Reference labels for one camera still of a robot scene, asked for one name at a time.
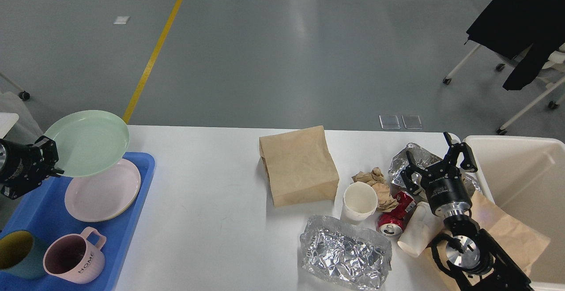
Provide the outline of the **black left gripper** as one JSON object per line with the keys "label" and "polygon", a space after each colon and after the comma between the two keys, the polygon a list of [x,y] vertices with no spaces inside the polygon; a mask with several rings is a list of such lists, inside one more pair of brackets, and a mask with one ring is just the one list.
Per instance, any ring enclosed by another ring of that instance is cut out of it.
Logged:
{"label": "black left gripper", "polygon": [[[21,198],[42,185],[49,177],[60,177],[64,170],[55,167],[59,161],[56,142],[40,136],[32,144],[1,140],[1,194],[11,200]],[[40,162],[49,167],[40,167]]]}

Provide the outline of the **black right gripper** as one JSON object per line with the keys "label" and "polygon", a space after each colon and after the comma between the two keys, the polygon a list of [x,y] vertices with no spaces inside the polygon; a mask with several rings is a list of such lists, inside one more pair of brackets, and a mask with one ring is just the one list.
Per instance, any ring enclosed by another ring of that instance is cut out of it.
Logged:
{"label": "black right gripper", "polygon": [[[440,174],[430,174],[429,167],[420,168],[413,154],[405,151],[408,165],[401,171],[406,192],[415,195],[424,193],[434,216],[450,217],[463,215],[472,207],[471,197],[463,184],[462,170],[475,173],[478,165],[472,148],[466,142],[453,142],[448,132],[443,132],[448,151],[439,162]],[[422,186],[412,176],[421,176]]]}

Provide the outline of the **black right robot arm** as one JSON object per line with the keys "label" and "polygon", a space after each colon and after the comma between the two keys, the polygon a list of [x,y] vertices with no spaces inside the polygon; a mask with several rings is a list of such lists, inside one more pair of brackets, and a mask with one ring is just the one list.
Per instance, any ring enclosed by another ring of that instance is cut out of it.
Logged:
{"label": "black right robot arm", "polygon": [[436,266],[461,291],[530,291],[531,280],[472,219],[471,197],[462,176],[462,170],[478,171],[472,148],[453,142],[448,132],[443,135],[448,151],[442,160],[420,168],[407,151],[408,164],[401,170],[408,192],[425,192],[432,214],[448,229],[448,234],[438,234],[430,243]]}

